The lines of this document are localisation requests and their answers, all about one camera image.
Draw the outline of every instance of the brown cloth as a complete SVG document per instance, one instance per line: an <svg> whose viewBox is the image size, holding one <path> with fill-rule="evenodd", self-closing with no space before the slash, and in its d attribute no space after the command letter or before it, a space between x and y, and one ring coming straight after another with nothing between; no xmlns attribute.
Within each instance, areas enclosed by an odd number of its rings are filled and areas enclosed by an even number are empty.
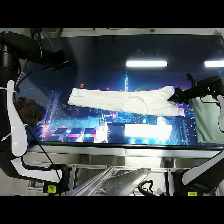
<svg viewBox="0 0 224 224"><path fill-rule="evenodd" d="M34 126L42 120L42 115L40 113L40 105L37 104L36 101L33 99L20 97L17 100L15 107L24 124Z"/></svg>

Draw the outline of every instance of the skyscraper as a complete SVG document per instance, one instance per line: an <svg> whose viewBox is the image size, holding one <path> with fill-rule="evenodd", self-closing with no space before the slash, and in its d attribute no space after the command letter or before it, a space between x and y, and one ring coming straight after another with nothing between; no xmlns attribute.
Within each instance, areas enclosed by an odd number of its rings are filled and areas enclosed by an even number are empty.
<svg viewBox="0 0 224 224"><path fill-rule="evenodd" d="M125 77L125 86L124 86L124 90L125 92L128 92L128 76L126 74L126 77Z"/></svg>

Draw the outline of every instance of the cityscape image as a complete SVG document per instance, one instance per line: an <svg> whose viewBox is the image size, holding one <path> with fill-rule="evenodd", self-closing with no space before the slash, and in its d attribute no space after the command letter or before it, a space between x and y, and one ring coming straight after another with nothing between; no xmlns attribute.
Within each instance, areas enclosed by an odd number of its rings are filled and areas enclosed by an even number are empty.
<svg viewBox="0 0 224 224"><path fill-rule="evenodd" d="M72 88L126 92L156 90L168 85L182 90L191 88L187 73L198 80L217 74L217 71L205 70L201 65L204 58L211 56L207 44L209 38L121 35L112 39L102 36L43 41L48 50L52 50L52 46L56 50L64 49L70 65L58 71L44 71L40 65L26 64L25 72L35 67L38 69L21 83L19 96L34 99L41 106L43 119L33 128L37 139L50 142L199 145L191 104L178 104L181 116L160 117L78 107L69 105L68 99ZM125 67L129 58L148 57L165 58L168 66L163 69Z"/></svg>

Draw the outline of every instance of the yellow sticker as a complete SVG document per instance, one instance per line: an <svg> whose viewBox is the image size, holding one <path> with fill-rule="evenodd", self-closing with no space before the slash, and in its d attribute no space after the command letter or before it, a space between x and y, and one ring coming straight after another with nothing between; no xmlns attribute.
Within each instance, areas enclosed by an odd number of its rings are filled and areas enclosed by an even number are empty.
<svg viewBox="0 0 224 224"><path fill-rule="evenodd" d="M56 186L55 185L48 185L47 192L48 193L56 193Z"/></svg>
<svg viewBox="0 0 224 224"><path fill-rule="evenodd" d="M197 192L188 192L188 196L198 196Z"/></svg>

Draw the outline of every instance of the folded white fabric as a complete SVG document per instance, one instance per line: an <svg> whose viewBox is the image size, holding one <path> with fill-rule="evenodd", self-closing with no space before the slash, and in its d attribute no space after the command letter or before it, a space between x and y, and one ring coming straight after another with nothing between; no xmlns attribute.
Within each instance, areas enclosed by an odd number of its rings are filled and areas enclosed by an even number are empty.
<svg viewBox="0 0 224 224"><path fill-rule="evenodd" d="M141 92L100 91L74 88L68 103L70 105L103 110L157 116L178 116L177 105L174 102L167 101L173 94L173 86Z"/></svg>
<svg viewBox="0 0 224 224"><path fill-rule="evenodd" d="M223 108L223 97L218 96L218 100ZM212 96L203 97L202 101L216 102ZM216 103L203 103L202 101L199 97L192 100L198 142L222 144L224 143L223 111Z"/></svg>

